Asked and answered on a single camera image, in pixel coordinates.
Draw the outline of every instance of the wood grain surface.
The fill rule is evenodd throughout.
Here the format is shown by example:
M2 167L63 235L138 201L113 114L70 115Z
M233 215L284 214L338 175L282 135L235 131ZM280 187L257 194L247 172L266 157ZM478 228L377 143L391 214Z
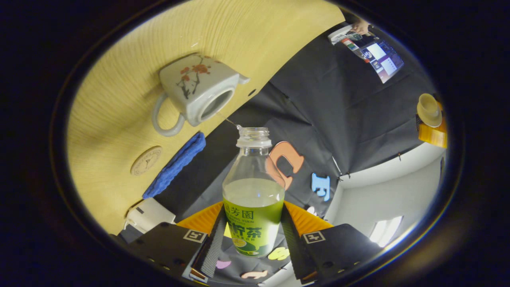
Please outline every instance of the wood grain surface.
M115 43L93 66L76 95L68 125L72 178L85 206L109 233L123 227L127 209L141 200L158 172L196 132L206 136L303 46L343 22L340 9L320 0L192 0L148 20ZM193 52L214 57L251 81L197 127L187 122L174 137L159 135L150 120L163 92L158 72ZM166 100L159 122L172 127L179 112ZM234 138L225 139L233 143ZM161 146L146 173L130 174L147 149Z

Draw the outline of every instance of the green label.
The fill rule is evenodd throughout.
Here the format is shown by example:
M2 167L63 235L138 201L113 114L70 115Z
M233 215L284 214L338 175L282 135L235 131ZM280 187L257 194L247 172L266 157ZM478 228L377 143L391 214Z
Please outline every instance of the green label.
M282 217L283 200L264 207L244 207L223 198L223 204L237 251L253 257L271 252Z

